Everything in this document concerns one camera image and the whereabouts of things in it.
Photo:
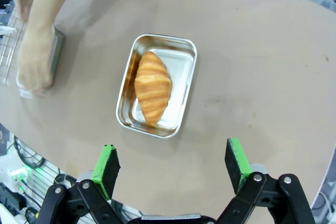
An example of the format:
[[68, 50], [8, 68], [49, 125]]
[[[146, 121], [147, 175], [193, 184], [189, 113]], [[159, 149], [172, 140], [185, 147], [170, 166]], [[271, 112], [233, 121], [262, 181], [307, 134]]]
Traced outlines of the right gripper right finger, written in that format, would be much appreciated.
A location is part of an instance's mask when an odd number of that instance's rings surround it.
[[245, 224], [255, 207], [267, 208], [274, 224], [316, 224], [296, 175], [283, 174], [274, 179], [252, 170], [237, 138], [227, 139], [225, 165], [235, 197], [216, 224]]

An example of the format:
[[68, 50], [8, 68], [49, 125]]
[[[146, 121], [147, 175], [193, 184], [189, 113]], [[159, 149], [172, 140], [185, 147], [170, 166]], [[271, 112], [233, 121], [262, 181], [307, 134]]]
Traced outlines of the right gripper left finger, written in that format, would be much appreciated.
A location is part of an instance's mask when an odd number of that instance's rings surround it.
[[123, 224], [108, 201], [120, 169], [117, 149], [105, 145], [90, 178], [67, 188], [51, 185], [38, 215], [38, 224], [77, 224], [90, 214], [96, 224]]

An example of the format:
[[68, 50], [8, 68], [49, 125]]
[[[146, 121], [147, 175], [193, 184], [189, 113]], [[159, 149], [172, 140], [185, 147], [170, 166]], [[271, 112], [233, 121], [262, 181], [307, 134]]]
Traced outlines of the golden croissant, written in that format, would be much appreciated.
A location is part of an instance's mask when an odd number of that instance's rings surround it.
[[155, 53], [147, 51], [143, 54], [134, 90], [146, 123], [156, 124], [168, 106], [172, 81], [163, 61]]

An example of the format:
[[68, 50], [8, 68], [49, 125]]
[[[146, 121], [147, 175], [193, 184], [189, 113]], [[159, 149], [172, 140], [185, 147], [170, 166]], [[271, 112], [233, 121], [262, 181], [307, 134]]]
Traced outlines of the rectangular steel container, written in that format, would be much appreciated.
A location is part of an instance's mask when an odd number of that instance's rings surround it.
[[[145, 121], [134, 90], [139, 62], [147, 51], [163, 61], [172, 81], [167, 108], [155, 125]], [[197, 49], [188, 39], [158, 34], [143, 34], [136, 38], [121, 82], [116, 107], [118, 122], [127, 129], [150, 136], [169, 138], [176, 135], [182, 125], [196, 59]]]
[[64, 34], [56, 29], [54, 26], [52, 27], [54, 38], [53, 38], [53, 46], [51, 49], [51, 58], [50, 58], [50, 71], [51, 71], [51, 86], [54, 84], [55, 74], [58, 67], [58, 61], [60, 57], [60, 53], [62, 50], [62, 46], [64, 44], [65, 36]]

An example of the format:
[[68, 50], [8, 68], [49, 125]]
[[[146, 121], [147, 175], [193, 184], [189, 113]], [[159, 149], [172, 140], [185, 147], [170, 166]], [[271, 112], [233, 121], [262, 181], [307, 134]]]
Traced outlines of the person's left forearm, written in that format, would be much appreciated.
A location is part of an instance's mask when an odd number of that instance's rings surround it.
[[65, 0], [34, 0], [29, 13], [25, 36], [46, 39]]

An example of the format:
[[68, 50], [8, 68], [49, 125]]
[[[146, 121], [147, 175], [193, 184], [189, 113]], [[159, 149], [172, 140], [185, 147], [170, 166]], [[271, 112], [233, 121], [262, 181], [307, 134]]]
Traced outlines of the person's left hand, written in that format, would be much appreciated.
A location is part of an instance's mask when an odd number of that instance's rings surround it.
[[25, 90], [34, 93], [52, 84], [51, 50], [54, 28], [27, 29], [18, 52], [18, 80]]

